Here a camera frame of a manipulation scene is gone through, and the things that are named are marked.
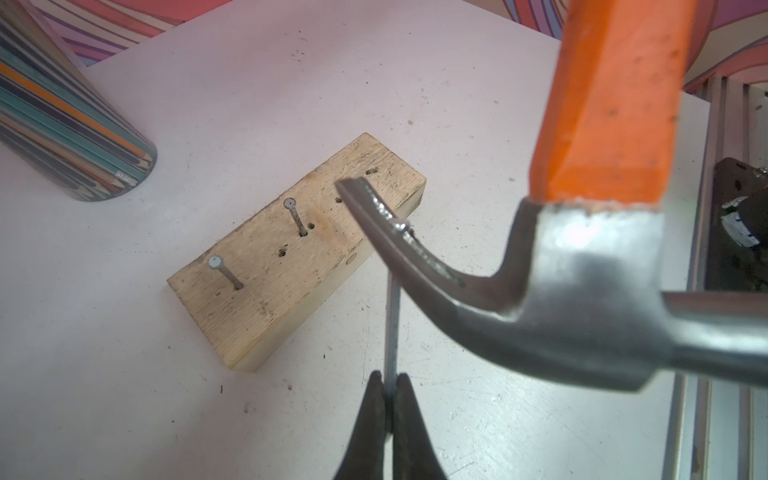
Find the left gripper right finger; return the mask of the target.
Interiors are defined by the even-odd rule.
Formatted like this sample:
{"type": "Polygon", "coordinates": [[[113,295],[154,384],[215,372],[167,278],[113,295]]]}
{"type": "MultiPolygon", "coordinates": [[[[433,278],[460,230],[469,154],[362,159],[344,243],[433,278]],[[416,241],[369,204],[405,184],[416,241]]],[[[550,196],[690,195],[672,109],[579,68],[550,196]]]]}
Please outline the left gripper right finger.
{"type": "Polygon", "coordinates": [[[393,478],[447,477],[437,459],[409,376],[398,375],[393,399],[393,478]]]}

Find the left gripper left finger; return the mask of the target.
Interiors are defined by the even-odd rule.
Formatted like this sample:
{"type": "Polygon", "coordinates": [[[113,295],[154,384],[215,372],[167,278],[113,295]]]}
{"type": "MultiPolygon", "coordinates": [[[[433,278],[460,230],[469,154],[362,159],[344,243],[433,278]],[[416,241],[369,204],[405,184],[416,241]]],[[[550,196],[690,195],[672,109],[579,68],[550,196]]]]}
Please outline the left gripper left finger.
{"type": "Polygon", "coordinates": [[[334,476],[335,480],[383,479],[386,413],[382,373],[373,371],[366,385],[347,450],[334,476]]]}

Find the pulled steel nail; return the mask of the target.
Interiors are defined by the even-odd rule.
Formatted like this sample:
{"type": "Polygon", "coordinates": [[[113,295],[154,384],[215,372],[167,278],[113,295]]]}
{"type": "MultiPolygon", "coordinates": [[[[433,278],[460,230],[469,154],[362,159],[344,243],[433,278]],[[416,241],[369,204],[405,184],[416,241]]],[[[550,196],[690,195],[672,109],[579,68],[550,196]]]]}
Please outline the pulled steel nail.
{"type": "Polygon", "coordinates": [[[401,286],[394,274],[389,272],[387,281],[383,370],[383,392],[385,398],[388,400],[391,400],[396,392],[400,304],[401,286]]]}

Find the wooden block with nails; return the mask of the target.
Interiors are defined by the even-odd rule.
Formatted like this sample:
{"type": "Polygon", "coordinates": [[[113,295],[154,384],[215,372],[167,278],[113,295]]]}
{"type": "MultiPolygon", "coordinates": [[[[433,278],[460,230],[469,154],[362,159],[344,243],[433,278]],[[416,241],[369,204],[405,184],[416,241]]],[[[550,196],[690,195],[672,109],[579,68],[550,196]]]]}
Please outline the wooden block with nails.
{"type": "Polygon", "coordinates": [[[421,203],[426,178],[363,133],[219,240],[168,283],[223,363],[256,370],[371,255],[335,183],[366,179],[399,217],[421,203]],[[286,198],[308,235],[300,237],[286,198]],[[221,256],[236,290],[208,259],[221,256]]]}

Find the claw hammer orange black handle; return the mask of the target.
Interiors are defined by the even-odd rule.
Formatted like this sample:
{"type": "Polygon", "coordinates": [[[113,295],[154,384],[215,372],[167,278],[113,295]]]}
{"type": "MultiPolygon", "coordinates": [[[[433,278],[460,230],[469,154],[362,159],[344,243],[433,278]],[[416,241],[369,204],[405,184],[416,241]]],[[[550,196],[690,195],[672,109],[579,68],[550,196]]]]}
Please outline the claw hammer orange black handle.
{"type": "Polygon", "coordinates": [[[637,391],[660,369],[767,383],[763,294],[660,287],[666,191],[696,5],[574,1],[498,271],[457,271],[364,178],[337,191],[448,337],[502,367],[637,391]]]}

